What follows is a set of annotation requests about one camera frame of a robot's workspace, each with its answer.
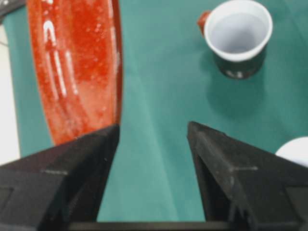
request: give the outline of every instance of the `red cup handle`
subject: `red cup handle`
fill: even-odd
[[[200,28],[201,33],[202,33],[203,36],[204,36],[204,26],[205,26],[205,22],[206,22],[208,16],[210,15],[210,13],[211,13],[211,11],[204,11],[204,12],[200,15],[200,17],[199,17],[199,19],[198,19],[198,21],[197,21],[197,24],[198,24],[198,26],[199,26],[199,28]]]

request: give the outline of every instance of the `red plate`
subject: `red plate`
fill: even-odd
[[[119,123],[117,0],[28,0],[41,101],[55,144]]]

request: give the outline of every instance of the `black cup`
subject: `black cup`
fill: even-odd
[[[261,68],[272,28],[271,16],[260,3],[230,0],[209,14],[204,35],[219,70],[244,79]]]

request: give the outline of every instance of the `teal fabric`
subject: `teal fabric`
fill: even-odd
[[[240,81],[217,70],[196,26],[203,10],[221,2],[120,1],[125,70],[121,138],[98,220],[204,220],[186,140],[191,120],[270,152],[290,139],[307,135],[308,2],[259,1],[271,13],[274,31],[262,69]],[[5,19],[7,31],[12,30],[8,34],[12,62],[19,55],[16,50],[30,52],[29,47],[19,45],[29,46],[26,14],[20,12]],[[13,64],[13,68],[23,70],[13,71],[14,85],[19,81],[20,86],[28,85],[22,81],[30,63],[22,58]],[[22,101],[31,101],[38,115],[37,93],[30,98],[34,88]],[[49,137],[46,128],[29,128],[17,93],[15,90],[23,150],[26,144],[35,146]],[[25,134],[37,136],[35,142]]]

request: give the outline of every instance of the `green tablecloth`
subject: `green tablecloth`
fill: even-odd
[[[308,131],[308,2],[260,0],[274,31],[260,72],[224,77],[196,19],[221,0],[122,0],[121,140],[99,220],[203,220],[186,141],[195,120],[270,152]],[[4,20],[22,155],[51,146],[41,111],[25,8]]]

